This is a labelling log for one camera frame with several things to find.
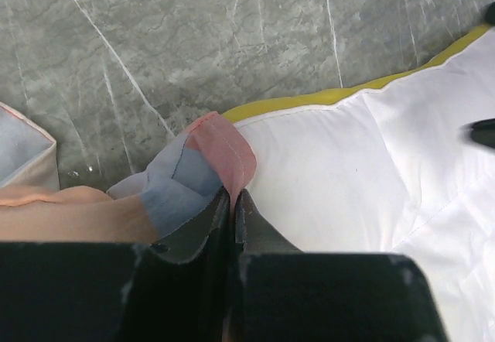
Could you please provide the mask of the white pillow yellow edge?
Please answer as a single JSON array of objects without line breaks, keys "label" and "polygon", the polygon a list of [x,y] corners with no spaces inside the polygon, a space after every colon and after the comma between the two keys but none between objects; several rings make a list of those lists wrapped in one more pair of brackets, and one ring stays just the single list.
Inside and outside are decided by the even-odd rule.
[{"label": "white pillow yellow edge", "polygon": [[494,339],[494,31],[416,69],[226,113],[253,150],[248,192],[303,251],[394,252],[425,272],[452,341]]}]

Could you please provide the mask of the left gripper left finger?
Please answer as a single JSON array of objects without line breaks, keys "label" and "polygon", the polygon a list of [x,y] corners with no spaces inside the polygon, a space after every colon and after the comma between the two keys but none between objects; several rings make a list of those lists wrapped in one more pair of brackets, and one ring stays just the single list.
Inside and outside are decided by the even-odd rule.
[{"label": "left gripper left finger", "polygon": [[3,341],[219,341],[230,198],[152,245],[1,245]]}]

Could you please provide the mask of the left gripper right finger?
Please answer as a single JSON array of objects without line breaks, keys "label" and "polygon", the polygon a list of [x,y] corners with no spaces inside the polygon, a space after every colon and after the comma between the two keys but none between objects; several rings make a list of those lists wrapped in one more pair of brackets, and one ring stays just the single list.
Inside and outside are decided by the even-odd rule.
[{"label": "left gripper right finger", "polygon": [[391,253],[305,253],[259,213],[235,208],[234,341],[445,341],[427,278]]}]

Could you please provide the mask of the plaid orange blue pillowcase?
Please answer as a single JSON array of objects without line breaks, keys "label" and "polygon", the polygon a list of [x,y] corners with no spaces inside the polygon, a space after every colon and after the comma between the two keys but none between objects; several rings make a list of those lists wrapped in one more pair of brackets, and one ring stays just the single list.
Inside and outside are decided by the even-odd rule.
[{"label": "plaid orange blue pillowcase", "polygon": [[109,190],[64,189],[56,140],[2,106],[1,238],[150,244],[199,214],[220,189],[235,202],[256,164],[234,125],[210,112],[177,135],[143,172]]}]

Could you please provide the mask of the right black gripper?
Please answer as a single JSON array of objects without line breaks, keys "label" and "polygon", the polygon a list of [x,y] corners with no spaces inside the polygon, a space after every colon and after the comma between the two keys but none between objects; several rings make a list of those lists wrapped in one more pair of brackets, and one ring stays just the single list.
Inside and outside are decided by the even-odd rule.
[{"label": "right black gripper", "polygon": [[[489,27],[494,27],[494,4],[490,3],[484,11],[483,22]],[[478,145],[493,149],[495,145],[495,119],[489,118],[481,121],[475,121],[468,124],[462,131],[465,140],[474,142]]]}]

